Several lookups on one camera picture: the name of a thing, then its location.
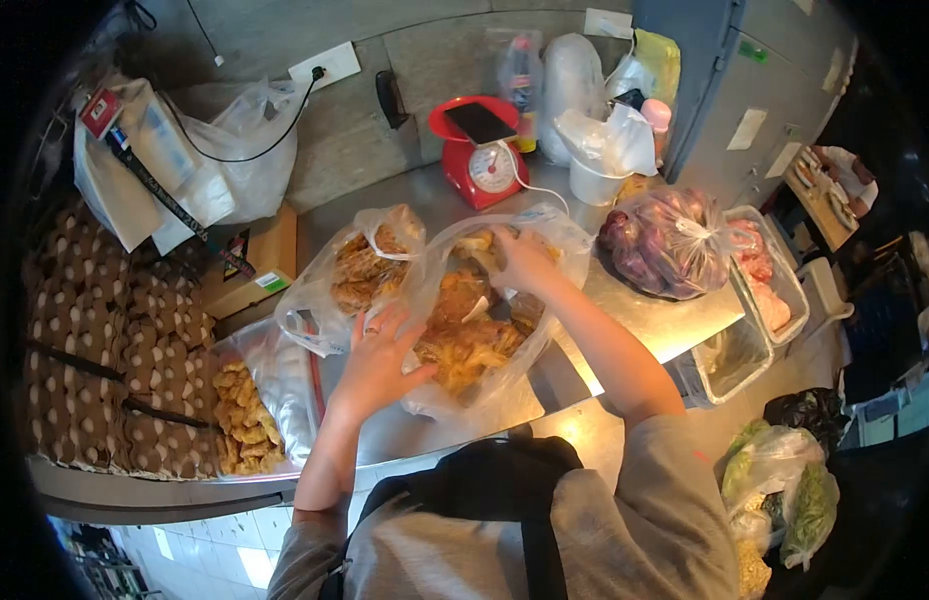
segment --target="hand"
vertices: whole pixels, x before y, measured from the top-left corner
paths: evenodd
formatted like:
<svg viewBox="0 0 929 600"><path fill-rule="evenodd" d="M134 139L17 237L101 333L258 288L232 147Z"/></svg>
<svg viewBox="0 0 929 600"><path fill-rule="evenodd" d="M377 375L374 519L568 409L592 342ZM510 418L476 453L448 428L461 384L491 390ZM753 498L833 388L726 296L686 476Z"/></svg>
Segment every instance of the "hand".
<svg viewBox="0 0 929 600"><path fill-rule="evenodd" d="M421 323L397 335L408 316L408 310L396 303L386 306L367 325L364 311L358 313L351 330L351 355L338 387L328 398L329 412L343 414L360 425L434 377L437 365L421 366L407 375L401 373L405 354L425 330Z"/></svg>
<svg viewBox="0 0 929 600"><path fill-rule="evenodd" d="M543 242L530 228L522 229L517 239L498 224L492 225L491 231L507 259L505 270L491 276L491 285L541 296L543 291L565 281Z"/></svg>

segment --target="smartphone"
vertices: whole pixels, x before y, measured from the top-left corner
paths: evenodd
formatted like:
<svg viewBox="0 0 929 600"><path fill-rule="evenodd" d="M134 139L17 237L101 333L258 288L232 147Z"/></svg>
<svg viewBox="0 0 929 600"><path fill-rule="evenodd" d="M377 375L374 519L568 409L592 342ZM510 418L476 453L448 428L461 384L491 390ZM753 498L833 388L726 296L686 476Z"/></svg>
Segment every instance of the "smartphone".
<svg viewBox="0 0 929 600"><path fill-rule="evenodd" d="M491 144L499 139L515 138L519 134L498 115L478 102L448 108L444 114L464 132L475 146Z"/></svg>

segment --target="red kitchen scale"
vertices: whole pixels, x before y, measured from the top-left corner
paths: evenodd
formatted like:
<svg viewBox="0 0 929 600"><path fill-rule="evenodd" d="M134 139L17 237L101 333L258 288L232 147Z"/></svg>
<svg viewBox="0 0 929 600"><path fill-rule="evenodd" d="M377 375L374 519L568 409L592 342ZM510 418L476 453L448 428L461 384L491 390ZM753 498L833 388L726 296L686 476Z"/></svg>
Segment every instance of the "red kitchen scale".
<svg viewBox="0 0 929 600"><path fill-rule="evenodd" d="M458 96L436 106L428 115L428 127L435 136L444 139L441 149L444 176L472 209L482 210L518 192L522 187L519 178L529 184L528 167L508 141L510 138L501 138L508 150L497 140L475 144L446 114L469 104L488 109L512 130L519 125L519 112L493 96Z"/></svg>

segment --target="wall outlet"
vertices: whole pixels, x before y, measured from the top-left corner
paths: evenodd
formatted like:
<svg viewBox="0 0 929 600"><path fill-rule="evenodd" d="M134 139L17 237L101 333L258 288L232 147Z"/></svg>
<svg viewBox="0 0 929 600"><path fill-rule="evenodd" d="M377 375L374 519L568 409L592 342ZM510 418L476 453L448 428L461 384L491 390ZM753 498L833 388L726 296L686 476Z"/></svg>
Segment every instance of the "wall outlet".
<svg viewBox="0 0 929 600"><path fill-rule="evenodd" d="M630 40L635 34L632 16L626 12L589 8L584 13L584 34Z"/></svg>
<svg viewBox="0 0 929 600"><path fill-rule="evenodd" d="M358 56L354 54L354 45L346 41L321 54L315 54L288 68L290 78L303 84L311 84L311 70L316 66L324 67L324 77L314 82L312 91L330 86L349 75L361 71Z"/></svg>

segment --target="gray cabinet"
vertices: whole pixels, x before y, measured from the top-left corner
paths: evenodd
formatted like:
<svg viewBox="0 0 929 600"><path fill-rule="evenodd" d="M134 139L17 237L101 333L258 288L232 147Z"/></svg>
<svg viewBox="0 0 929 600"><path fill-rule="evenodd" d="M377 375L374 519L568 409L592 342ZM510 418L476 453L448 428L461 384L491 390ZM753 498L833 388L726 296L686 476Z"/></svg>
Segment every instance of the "gray cabinet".
<svg viewBox="0 0 929 600"><path fill-rule="evenodd" d="M810 15L802 8L809 0L799 2L635 0L635 26L681 50L669 183L700 187L723 209L759 206L782 181L765 175L785 145L817 137L847 75L855 34L824 0L811 1ZM728 150L748 109L765 119L746 149Z"/></svg>

